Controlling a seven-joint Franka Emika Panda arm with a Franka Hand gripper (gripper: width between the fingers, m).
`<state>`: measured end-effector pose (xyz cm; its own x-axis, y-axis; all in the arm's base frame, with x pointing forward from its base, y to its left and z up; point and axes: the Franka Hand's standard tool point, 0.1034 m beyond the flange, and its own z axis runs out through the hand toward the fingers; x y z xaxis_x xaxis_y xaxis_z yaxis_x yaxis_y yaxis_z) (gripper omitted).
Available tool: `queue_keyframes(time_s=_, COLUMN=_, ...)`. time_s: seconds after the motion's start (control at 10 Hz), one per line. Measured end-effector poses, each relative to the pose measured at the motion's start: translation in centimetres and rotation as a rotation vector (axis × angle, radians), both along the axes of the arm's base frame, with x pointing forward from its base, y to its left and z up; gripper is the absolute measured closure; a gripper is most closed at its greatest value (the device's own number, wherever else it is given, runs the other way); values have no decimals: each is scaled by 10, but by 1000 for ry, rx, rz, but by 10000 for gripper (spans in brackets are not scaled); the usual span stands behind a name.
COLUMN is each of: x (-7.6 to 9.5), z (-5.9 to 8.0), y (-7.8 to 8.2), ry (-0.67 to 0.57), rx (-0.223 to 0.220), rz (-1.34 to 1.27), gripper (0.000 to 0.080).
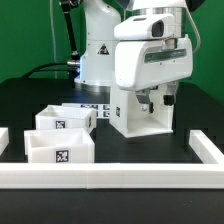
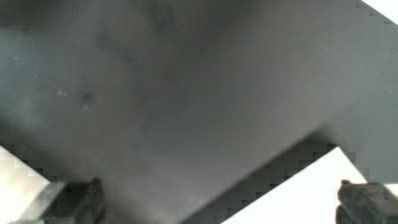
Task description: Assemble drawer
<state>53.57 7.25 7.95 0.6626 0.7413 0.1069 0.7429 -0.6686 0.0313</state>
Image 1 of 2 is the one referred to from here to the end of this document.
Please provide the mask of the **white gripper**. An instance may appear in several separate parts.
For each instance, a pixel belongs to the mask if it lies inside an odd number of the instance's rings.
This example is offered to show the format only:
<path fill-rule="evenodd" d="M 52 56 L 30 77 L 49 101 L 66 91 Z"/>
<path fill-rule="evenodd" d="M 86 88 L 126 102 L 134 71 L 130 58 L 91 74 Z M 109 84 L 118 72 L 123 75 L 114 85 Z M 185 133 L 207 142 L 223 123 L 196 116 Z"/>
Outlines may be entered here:
<path fill-rule="evenodd" d="M 175 49 L 166 49 L 165 43 L 157 40 L 124 41 L 115 50 L 116 83 L 122 90 L 137 91 L 136 97 L 144 112 L 154 111 L 147 88 L 170 82 L 163 100 L 166 106 L 173 106 L 176 80 L 189 77 L 192 70 L 192 44 L 188 37 L 179 38 Z"/>

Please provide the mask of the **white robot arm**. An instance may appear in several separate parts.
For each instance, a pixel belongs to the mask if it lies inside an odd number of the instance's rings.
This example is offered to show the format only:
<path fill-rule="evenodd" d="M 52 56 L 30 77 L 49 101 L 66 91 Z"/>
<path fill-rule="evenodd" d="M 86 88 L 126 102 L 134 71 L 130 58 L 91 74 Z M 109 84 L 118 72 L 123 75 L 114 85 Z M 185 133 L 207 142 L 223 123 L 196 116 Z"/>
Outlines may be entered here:
<path fill-rule="evenodd" d="M 197 48 L 182 34 L 182 15 L 192 10 L 187 0 L 116 0 L 135 14 L 122 20 L 103 0 L 66 0 L 63 12 L 83 6 L 86 19 L 86 50 L 72 59 L 80 63 L 77 82 L 87 87 L 118 88 L 110 103 L 132 93 L 142 104 L 155 101 L 150 92 L 161 85 L 166 106 L 176 100 L 176 82 L 189 77 Z"/>

